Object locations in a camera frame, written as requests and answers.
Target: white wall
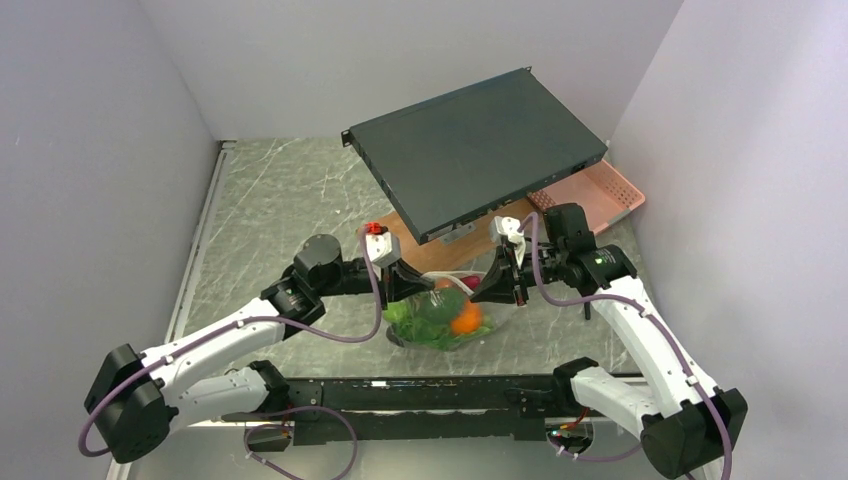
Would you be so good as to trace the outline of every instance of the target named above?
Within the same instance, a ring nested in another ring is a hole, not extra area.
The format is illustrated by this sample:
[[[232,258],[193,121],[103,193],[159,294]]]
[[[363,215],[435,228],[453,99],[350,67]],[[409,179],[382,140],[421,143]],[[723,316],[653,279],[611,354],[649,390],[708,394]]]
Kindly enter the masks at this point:
[[[0,147],[0,478],[103,478],[83,399],[161,342],[216,145],[135,0],[7,0]]]
[[[219,139],[338,135],[532,65],[609,138],[682,0],[141,0]]]
[[[750,403],[733,478],[848,467],[848,5],[683,4],[613,136],[669,323]]]

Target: marble surface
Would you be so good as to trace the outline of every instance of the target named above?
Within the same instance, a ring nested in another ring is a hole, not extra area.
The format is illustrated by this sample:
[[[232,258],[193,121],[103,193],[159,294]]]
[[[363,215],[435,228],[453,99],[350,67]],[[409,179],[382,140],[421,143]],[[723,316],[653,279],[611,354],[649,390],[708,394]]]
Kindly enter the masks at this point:
[[[368,169],[338,138],[240,141],[184,334],[223,318],[279,278],[303,242],[315,233],[335,235],[345,258],[358,256],[355,229],[392,210]],[[599,245],[621,246],[645,278],[630,222],[600,235]],[[489,258],[474,265],[486,270]],[[557,298],[575,297],[552,285]],[[339,335],[362,335],[374,321],[370,295],[325,298],[327,314],[315,327]],[[580,307],[559,309],[530,289],[526,307],[495,306],[506,323],[491,335],[452,352],[401,348],[381,332],[363,344],[340,344],[307,333],[254,352],[229,367],[254,359],[272,360],[283,375],[389,376],[549,373],[588,356],[610,371],[638,371],[610,327]]]

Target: overhead black device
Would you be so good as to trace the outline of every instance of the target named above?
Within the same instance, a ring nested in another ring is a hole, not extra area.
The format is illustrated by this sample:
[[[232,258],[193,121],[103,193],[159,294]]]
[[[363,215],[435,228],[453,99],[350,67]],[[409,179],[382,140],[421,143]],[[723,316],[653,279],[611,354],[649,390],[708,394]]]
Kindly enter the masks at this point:
[[[529,68],[350,127],[419,244],[601,160],[606,145]]]

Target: pink basket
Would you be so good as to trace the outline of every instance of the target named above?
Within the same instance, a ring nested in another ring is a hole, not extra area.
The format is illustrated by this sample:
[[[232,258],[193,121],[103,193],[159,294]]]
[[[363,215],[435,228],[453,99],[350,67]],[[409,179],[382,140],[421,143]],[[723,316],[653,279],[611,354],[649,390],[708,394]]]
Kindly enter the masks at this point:
[[[606,160],[531,193],[528,198],[542,211],[563,203],[580,205],[595,235],[645,203],[645,195]]]

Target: marble table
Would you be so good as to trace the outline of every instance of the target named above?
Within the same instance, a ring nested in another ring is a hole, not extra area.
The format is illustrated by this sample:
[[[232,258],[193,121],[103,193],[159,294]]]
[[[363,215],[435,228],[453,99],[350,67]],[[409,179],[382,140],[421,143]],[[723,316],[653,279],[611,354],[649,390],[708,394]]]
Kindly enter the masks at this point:
[[[238,142],[184,334],[258,296],[313,234],[335,235],[345,258],[359,255],[355,229],[391,210],[363,162],[338,138]],[[599,236],[599,245],[609,243],[624,249],[645,278],[627,219]],[[472,267],[486,270],[490,259],[484,256]],[[565,285],[549,290],[557,298],[577,295]],[[361,335],[371,329],[373,297],[333,297],[324,302],[327,314],[315,323],[317,328],[340,335]],[[270,359],[288,377],[549,373],[557,365],[588,356],[613,372],[638,371],[596,313],[595,319],[586,321],[582,308],[550,306],[535,288],[530,289],[526,307],[504,308],[509,308],[509,319],[503,327],[452,352],[397,347],[383,332],[354,345],[299,333],[228,368]]]

